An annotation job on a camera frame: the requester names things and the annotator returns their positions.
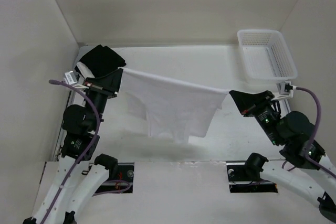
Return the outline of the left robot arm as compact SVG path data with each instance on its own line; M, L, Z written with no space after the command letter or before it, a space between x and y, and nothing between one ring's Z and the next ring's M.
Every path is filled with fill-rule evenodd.
M107 100L117 96L122 74L122 68L118 68L103 77L85 78L83 84L71 83L70 73L64 81L49 81L78 93L85 104L65 109L62 128L66 137L55 178L39 209L24 223L76 223L103 182L116 179L118 160L107 154L96 157L87 175L82 172L96 150Z

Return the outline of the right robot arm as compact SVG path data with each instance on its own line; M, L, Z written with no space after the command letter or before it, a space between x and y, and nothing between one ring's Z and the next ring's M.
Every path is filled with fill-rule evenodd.
M266 180L311 203L330 222L335 222L335 167L324 148L315 140L317 124L301 112L281 116L279 98L270 91L230 91L240 114L256 119L275 146L281 146L285 161L313 179L306 182L283 168L276 168L261 154L251 153L244 163L244 175L252 182Z

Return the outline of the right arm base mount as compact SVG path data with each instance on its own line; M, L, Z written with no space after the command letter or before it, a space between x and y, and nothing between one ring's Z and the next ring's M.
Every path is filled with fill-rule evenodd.
M252 153L246 161L226 163L229 191L231 193L278 193L277 185L262 179L263 165L268 159Z

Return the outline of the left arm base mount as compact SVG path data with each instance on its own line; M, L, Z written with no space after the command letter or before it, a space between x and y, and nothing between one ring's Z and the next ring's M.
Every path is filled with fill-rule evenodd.
M133 193L135 163L119 163L114 176L111 176L98 187L95 194Z

